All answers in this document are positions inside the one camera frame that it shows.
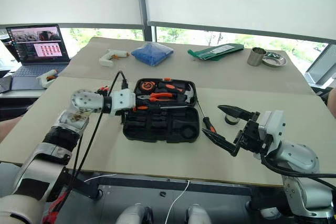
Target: laptop keyboard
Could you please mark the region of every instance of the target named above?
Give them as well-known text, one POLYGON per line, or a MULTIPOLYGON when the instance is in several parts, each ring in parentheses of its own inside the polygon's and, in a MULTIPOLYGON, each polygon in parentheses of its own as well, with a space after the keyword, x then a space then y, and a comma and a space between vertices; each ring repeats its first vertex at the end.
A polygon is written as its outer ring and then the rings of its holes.
POLYGON ((31 65, 22 66, 14 74, 13 77, 25 77, 25 76, 40 76, 53 69, 57 69, 58 73, 61 73, 67 65, 31 65))

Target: laptop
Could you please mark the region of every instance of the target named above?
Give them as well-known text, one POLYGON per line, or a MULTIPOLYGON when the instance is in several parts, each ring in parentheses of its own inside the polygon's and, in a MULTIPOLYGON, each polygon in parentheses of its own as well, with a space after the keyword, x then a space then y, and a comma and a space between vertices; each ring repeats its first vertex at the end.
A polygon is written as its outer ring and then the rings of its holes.
POLYGON ((58 25, 6 27, 22 66, 13 74, 12 90, 39 90, 36 77, 60 73, 70 59, 58 25))

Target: open tool case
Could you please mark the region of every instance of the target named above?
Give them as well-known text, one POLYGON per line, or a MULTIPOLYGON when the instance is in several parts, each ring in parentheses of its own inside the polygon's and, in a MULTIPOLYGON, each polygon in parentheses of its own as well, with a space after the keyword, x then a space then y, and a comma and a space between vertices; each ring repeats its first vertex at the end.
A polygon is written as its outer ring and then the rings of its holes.
POLYGON ((191 143, 197 139, 200 125, 198 112, 194 108, 197 95, 193 82, 140 79, 135 86, 134 93, 136 108, 128 112, 124 118, 123 133, 128 139, 145 142, 159 140, 167 141, 167 143, 191 143), (153 97, 158 93, 165 94, 153 97))

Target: green pouch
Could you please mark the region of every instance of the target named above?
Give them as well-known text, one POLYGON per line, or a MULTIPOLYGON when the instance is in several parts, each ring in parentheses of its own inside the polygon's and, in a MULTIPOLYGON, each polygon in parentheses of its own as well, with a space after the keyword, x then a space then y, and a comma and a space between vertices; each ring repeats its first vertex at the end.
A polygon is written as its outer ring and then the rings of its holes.
POLYGON ((244 49, 244 45, 241 44, 224 44, 216 47, 209 47, 201 51, 188 50, 188 54, 201 59, 201 60, 215 60, 218 61, 222 59, 226 54, 231 52, 237 52, 244 49))

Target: stainless steel cup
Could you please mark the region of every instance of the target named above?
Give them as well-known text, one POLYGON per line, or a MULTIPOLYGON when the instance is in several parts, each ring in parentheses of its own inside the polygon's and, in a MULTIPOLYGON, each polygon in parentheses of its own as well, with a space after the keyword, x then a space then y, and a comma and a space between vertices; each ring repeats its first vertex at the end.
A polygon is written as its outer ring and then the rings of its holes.
POLYGON ((265 54, 266 54, 266 51, 260 47, 252 48, 250 56, 247 59, 247 64, 251 66, 260 65, 265 54))

